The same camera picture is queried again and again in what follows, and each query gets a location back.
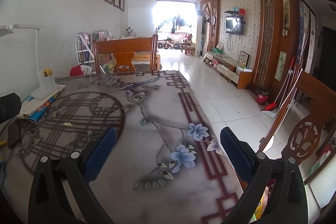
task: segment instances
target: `metal screw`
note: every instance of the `metal screw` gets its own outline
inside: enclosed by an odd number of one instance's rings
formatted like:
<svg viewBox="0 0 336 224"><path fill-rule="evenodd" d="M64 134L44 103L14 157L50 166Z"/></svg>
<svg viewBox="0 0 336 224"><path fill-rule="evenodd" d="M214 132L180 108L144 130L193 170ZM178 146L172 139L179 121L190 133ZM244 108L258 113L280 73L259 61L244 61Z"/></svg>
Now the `metal screw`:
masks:
<svg viewBox="0 0 336 224"><path fill-rule="evenodd" d="M41 158L41 162L46 162L48 160L48 157L47 156L43 156L42 158Z"/></svg>
<svg viewBox="0 0 336 224"><path fill-rule="evenodd" d="M263 160L264 158L266 158L266 155L263 152L259 152L257 153L257 158Z"/></svg>
<svg viewBox="0 0 336 224"><path fill-rule="evenodd" d="M291 163L291 164L294 164L295 163L295 159L293 157L289 157L288 158L288 161Z"/></svg>
<svg viewBox="0 0 336 224"><path fill-rule="evenodd" d="M77 152L77 151L71 153L71 158L73 158L73 159L76 159L76 158L78 158L79 156L80 156L80 153Z"/></svg>

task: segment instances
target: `white tile floor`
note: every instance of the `white tile floor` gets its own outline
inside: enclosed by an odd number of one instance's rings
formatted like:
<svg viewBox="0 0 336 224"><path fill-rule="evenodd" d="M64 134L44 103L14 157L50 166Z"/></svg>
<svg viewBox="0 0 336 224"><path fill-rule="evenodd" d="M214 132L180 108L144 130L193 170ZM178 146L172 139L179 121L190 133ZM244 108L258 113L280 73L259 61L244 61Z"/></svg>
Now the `white tile floor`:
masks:
<svg viewBox="0 0 336 224"><path fill-rule="evenodd" d="M228 126L239 140L247 142L254 151L258 150L259 140L264 137L274 121L260 112L264 106L255 101L250 90L237 90L235 85L216 73L197 56L186 56L180 50L159 49L163 70L179 70L191 83L191 88L204 113L212 123L217 137L221 129ZM266 151L270 159L281 158L281 151L287 144L294 126L307 115L304 106L293 106L274 137L272 147ZM311 156L299 166L303 178L315 162ZM316 216L318 205L312 193L306 187L308 201L308 217Z"/></svg>

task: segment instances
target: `red trash can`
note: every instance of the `red trash can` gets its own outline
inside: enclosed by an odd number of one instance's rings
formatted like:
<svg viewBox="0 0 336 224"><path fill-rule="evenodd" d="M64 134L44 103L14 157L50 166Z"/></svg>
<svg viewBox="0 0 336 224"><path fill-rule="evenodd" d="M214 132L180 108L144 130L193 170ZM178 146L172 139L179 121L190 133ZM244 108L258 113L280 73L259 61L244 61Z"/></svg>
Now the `red trash can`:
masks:
<svg viewBox="0 0 336 224"><path fill-rule="evenodd" d="M268 100L269 95L271 94L271 92L268 89L262 86L258 87L255 92L257 94L257 98L255 100L259 105L264 105Z"/></svg>

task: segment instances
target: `television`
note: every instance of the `television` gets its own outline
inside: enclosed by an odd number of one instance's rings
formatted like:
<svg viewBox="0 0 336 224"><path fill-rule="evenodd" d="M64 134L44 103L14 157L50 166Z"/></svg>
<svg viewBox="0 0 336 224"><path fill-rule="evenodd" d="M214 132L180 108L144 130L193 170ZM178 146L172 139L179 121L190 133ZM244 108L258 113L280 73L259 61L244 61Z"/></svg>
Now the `television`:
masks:
<svg viewBox="0 0 336 224"><path fill-rule="evenodd" d="M226 32L243 34L244 17L241 15L226 17Z"/></svg>

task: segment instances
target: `wall clock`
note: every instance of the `wall clock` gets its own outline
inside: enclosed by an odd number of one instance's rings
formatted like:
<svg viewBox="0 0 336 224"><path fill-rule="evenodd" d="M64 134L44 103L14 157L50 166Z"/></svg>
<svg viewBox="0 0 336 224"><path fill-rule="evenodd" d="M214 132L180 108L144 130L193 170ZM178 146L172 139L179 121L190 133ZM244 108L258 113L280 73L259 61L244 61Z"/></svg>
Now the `wall clock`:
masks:
<svg viewBox="0 0 336 224"><path fill-rule="evenodd" d="M212 17L211 18L211 25L215 25L216 24L216 18L215 17Z"/></svg>

